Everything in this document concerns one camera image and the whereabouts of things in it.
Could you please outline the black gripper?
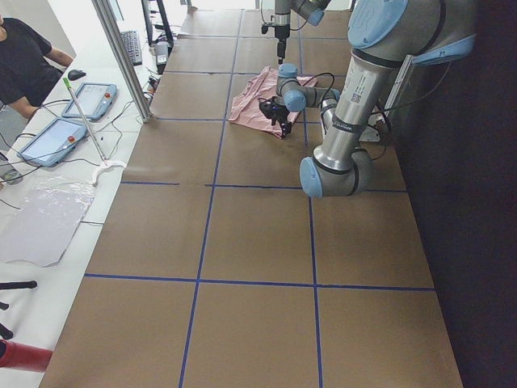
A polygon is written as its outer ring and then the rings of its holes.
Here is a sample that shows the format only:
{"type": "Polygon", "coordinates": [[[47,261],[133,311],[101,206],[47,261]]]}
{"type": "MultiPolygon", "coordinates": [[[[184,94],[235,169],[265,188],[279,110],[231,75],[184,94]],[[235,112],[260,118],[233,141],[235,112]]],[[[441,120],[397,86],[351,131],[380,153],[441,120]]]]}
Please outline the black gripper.
{"type": "Polygon", "coordinates": [[[261,33],[263,35],[266,34],[270,28],[272,28],[275,31],[275,38],[278,40],[276,56],[278,57],[278,65],[282,65],[284,63],[284,59],[282,57],[285,56],[285,51],[287,47],[288,25],[279,25],[277,23],[263,23],[261,26],[261,33]]]}
{"type": "Polygon", "coordinates": [[[289,110],[276,101],[273,96],[269,99],[259,98],[258,106],[260,112],[271,121],[272,125],[279,124],[281,128],[280,138],[284,139],[292,131],[292,122],[288,120],[289,110]]]}

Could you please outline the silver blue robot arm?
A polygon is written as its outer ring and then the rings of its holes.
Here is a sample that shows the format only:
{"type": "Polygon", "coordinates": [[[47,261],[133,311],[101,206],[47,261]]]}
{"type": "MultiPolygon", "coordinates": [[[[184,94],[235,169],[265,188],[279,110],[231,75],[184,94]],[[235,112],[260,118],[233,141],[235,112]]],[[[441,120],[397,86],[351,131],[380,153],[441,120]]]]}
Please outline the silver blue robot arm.
{"type": "Polygon", "coordinates": [[[347,39],[351,59],[344,87],[304,86],[297,67],[280,63],[275,96],[260,99],[259,109],[282,132],[288,114],[320,111],[324,140],[300,164],[307,196],[352,196],[369,183],[372,160],[359,146],[389,75],[407,56],[415,65],[447,63],[473,50],[476,1],[361,1],[351,13],[347,39]]]}
{"type": "Polygon", "coordinates": [[[282,65],[286,57],[287,41],[291,33],[291,12],[294,11],[305,22],[317,26],[324,16],[330,1],[325,0],[291,0],[275,1],[274,14],[269,21],[263,19],[261,33],[265,35],[270,28],[278,40],[276,56],[278,64],[282,65]]]}

